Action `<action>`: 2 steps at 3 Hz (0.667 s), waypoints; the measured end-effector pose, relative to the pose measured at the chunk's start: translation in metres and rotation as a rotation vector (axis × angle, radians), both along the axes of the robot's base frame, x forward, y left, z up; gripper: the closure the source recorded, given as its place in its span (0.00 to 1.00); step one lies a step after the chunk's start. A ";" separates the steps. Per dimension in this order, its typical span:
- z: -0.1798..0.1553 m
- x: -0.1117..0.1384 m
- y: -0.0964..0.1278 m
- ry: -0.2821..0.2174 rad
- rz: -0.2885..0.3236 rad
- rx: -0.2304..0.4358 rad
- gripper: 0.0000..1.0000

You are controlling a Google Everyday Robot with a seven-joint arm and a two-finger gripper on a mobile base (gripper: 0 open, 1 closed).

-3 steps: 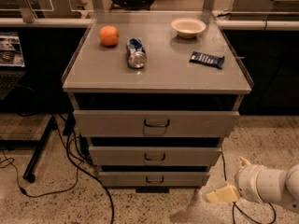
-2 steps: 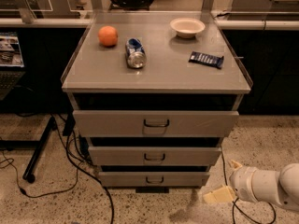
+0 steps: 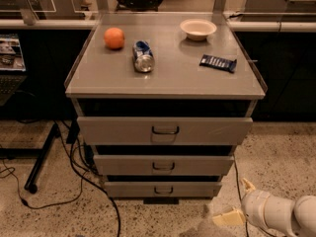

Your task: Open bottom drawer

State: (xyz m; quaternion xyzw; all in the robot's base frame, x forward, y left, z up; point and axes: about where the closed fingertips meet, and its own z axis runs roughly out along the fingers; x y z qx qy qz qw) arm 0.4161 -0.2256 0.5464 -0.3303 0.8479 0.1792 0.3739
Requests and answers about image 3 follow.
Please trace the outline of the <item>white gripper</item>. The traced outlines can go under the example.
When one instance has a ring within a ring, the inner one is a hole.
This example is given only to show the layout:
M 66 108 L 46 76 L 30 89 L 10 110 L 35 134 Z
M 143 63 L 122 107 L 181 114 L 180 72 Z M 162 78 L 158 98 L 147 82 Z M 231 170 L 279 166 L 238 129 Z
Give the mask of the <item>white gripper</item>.
M 241 201 L 242 210 L 229 207 L 213 215 L 212 221 L 217 226 L 238 226 L 243 225 L 247 219 L 250 224 L 258 228 L 273 228 L 277 206 L 282 202 L 282 198 L 273 196 L 270 192 L 256 190 L 246 178 L 242 179 L 242 184 L 246 192 Z

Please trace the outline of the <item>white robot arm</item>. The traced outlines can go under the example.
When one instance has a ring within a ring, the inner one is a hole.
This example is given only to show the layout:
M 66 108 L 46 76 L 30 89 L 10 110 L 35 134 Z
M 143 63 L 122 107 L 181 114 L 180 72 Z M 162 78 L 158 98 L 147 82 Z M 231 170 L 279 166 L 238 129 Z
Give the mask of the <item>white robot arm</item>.
M 234 206 L 214 214 L 217 226 L 234 226 L 246 222 L 262 229 L 273 229 L 286 237 L 316 237 L 316 197 L 303 196 L 297 200 L 276 197 L 257 189 L 247 179 L 242 180 L 245 194 L 241 207 Z

